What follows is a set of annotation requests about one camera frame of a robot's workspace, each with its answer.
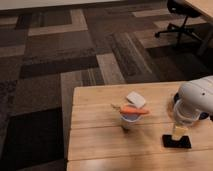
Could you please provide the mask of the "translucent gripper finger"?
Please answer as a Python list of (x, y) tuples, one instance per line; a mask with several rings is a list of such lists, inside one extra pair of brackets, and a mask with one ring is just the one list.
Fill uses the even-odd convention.
[(181, 139), (184, 136), (184, 134), (187, 132), (187, 130), (188, 130), (187, 127), (175, 124), (173, 126), (172, 138)]

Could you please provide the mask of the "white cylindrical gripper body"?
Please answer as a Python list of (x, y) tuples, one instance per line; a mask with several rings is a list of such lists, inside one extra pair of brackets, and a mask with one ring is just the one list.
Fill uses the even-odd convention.
[(173, 108), (173, 118), (176, 125), (191, 126), (199, 119), (200, 114), (200, 110), (183, 100), (178, 100)]

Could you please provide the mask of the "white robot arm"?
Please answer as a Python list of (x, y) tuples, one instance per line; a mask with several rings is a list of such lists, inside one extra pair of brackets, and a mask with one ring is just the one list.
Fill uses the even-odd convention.
[(178, 89), (173, 108), (172, 139), (180, 140), (202, 113), (213, 116), (213, 75), (187, 81)]

